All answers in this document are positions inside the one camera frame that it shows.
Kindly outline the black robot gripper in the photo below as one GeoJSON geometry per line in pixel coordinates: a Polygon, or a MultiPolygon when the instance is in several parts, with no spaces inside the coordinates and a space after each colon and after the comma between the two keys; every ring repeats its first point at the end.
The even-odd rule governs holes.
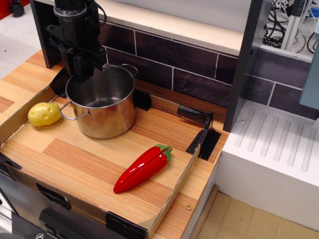
{"type": "Polygon", "coordinates": [[[83,83],[93,76],[94,68],[107,69],[107,52],[99,43],[102,23],[98,17],[62,17],[59,25],[48,25],[50,44],[58,48],[69,76],[83,83]]]}

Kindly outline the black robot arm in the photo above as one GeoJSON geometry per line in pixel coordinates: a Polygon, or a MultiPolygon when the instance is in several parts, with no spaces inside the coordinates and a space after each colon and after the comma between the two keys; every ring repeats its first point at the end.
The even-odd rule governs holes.
{"type": "Polygon", "coordinates": [[[95,69],[105,71],[107,50],[98,41],[107,21],[103,8],[94,0],[56,0],[53,11],[59,24],[46,27],[49,43],[60,51],[68,75],[82,83],[95,69]]]}

